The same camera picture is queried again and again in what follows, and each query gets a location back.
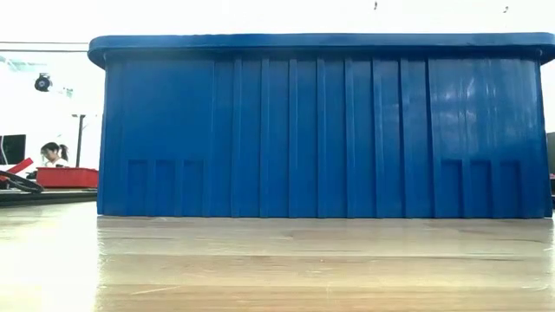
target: black hair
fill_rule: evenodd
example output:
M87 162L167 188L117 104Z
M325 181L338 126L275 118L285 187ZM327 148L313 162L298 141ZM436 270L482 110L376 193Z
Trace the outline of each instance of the black hair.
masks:
M69 160L69 156L68 156L68 147L60 144L57 145L55 142L50 142L50 143L46 143L42 148L41 151L52 151L54 153L58 153L60 152L60 157L62 157L62 159L68 161Z

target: plastic bin lid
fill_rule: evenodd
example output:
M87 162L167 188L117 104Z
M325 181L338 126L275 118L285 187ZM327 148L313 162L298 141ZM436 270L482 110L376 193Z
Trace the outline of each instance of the plastic bin lid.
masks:
M506 34L243 34L196 36L101 36L89 44L88 58L101 68L105 53L121 49L479 49L533 52L542 63L555 59L555 36Z

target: blue plastic crate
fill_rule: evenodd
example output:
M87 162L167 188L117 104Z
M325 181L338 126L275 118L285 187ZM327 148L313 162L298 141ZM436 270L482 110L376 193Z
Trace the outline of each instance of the blue plastic crate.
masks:
M550 34L104 36L98 212L551 216Z

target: black object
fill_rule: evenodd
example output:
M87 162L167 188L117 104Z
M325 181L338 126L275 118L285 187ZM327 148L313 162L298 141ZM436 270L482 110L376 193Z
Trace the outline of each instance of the black object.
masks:
M96 190L46 191L40 194L0 191L0 208L30 205L73 204L96 200Z
M25 177L25 178L26 178L26 179L36 179L36 170L33 171L33 172L31 172L31 173L29 173L29 174L27 175L27 177Z
M547 134L547 162L549 173L555 173L555 132Z
M35 81L35 89L41 92L48 92L52 87L52 81L49 74L41 73Z
M85 115L79 116L79 134L77 136L77 158L75 160L75 167L79 168L79 163L81 163L81 143L82 143L82 136L83 136L83 119L85 119Z
M0 154L0 165L15 165L25 159L25 134L0 135L2 153Z
M8 178L6 181L9 185L15 187L16 189L23 192L30 192L38 194L44 191L44 187L38 185L37 183L24 179L16 174L5 172L0 170L0 176Z

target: wood grain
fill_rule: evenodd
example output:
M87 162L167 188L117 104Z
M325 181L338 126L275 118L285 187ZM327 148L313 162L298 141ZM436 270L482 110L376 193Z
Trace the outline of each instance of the wood grain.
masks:
M0 311L555 311L544 220L0 209Z

